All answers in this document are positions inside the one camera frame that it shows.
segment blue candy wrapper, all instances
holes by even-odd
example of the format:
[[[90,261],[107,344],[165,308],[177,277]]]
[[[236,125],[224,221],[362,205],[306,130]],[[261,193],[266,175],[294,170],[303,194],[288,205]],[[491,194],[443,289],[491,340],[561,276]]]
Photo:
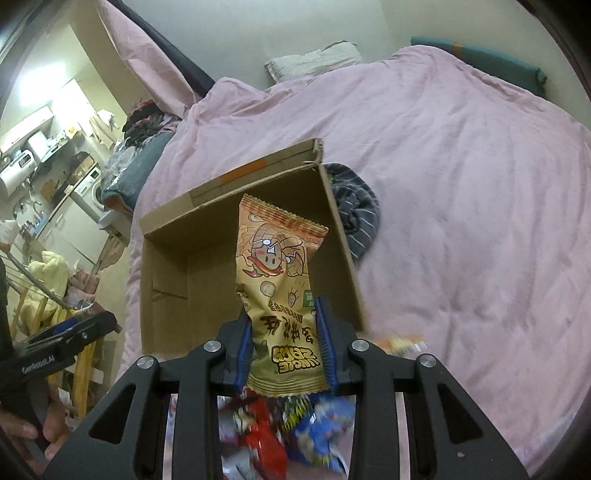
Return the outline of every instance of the blue candy wrapper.
[[[306,465],[348,474],[336,444],[355,422],[355,403],[349,398],[328,394],[308,395],[308,400],[311,408],[305,409],[295,427],[284,429],[288,457]]]

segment pile of snacks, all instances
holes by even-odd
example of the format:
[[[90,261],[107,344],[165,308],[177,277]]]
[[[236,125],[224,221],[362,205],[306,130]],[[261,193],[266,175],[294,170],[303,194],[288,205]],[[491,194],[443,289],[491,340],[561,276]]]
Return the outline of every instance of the pile of snacks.
[[[285,480],[287,460],[348,473],[336,444],[353,426],[355,403],[328,394],[218,397],[226,480]]]

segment pillow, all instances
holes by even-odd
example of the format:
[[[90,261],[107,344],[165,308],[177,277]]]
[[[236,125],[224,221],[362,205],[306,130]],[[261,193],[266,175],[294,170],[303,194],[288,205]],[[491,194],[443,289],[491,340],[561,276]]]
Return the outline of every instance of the pillow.
[[[281,83],[358,63],[363,63],[361,53],[353,43],[343,40],[305,55],[287,55],[270,60],[265,68],[275,83]]]

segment finger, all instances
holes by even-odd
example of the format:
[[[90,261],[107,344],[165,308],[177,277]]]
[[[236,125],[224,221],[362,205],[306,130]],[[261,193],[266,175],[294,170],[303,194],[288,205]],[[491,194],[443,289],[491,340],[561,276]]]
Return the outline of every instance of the finger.
[[[16,438],[16,437],[8,437],[10,439],[10,441],[12,442],[12,444],[14,445],[14,448],[16,448],[18,454],[24,459],[24,460],[30,460],[33,457],[31,456],[31,452],[29,452],[29,450],[27,449],[27,447],[25,447],[25,444],[22,442],[22,439],[20,438]]]
[[[33,470],[37,475],[41,475],[43,473],[43,470],[45,470],[45,466],[43,466],[36,460],[27,460],[27,463],[29,467],[31,467],[31,470]]]
[[[51,460],[55,457],[58,450],[61,448],[62,445],[68,439],[69,433],[64,433],[61,437],[59,437],[54,443],[52,443],[47,449],[45,450],[45,458],[47,460]]]
[[[53,401],[60,401],[60,392],[57,389],[57,385],[49,385],[49,398]]]
[[[54,400],[47,409],[47,415],[43,423],[43,436],[53,443],[63,435],[66,429],[66,408],[59,399]]]
[[[4,410],[0,410],[0,426],[8,436],[25,439],[37,438],[37,429],[33,425]]]

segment gray striped cloth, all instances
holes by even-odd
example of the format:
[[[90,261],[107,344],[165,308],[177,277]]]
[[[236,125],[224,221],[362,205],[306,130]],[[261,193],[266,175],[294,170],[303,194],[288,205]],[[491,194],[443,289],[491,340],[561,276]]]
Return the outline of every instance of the gray striped cloth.
[[[340,163],[324,165],[331,177],[333,195],[345,227],[354,260],[367,251],[379,230],[379,203],[375,193],[349,167]]]

